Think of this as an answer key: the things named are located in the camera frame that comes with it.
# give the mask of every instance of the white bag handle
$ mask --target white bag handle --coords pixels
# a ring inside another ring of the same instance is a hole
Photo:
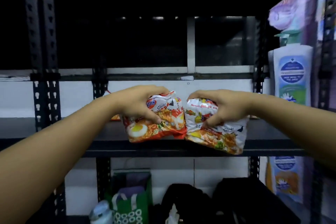
[[[113,210],[117,211],[118,210],[118,207],[117,207],[117,198],[118,196],[121,196],[121,198],[123,200],[127,200],[127,197],[124,193],[117,193],[115,194],[113,197],[112,197],[112,205],[113,205]]]
[[[133,194],[132,197],[131,197],[132,211],[134,211],[135,209],[137,209],[137,195],[138,194]]]

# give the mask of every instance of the person's left hand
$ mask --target person's left hand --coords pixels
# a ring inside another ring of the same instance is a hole
[[[111,98],[118,107],[118,113],[127,117],[144,117],[153,123],[160,124],[161,118],[146,106],[147,100],[158,94],[167,94],[170,91],[163,86],[139,85],[125,90],[113,92],[105,97]]]

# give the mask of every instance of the person's right hand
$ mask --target person's right hand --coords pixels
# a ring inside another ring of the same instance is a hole
[[[197,90],[188,97],[210,99],[218,105],[218,112],[208,118],[204,127],[212,128],[227,121],[237,121],[249,115],[253,93],[233,90]]]

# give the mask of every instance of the egg yolk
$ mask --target egg yolk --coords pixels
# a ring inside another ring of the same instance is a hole
[[[131,128],[133,132],[138,132],[142,129],[142,125],[135,125],[134,127]]]

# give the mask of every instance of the body wash bottle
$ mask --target body wash bottle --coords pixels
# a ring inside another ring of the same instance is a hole
[[[275,96],[310,106],[310,72],[313,47],[300,45],[299,30],[283,31],[281,45],[268,53],[273,56]]]

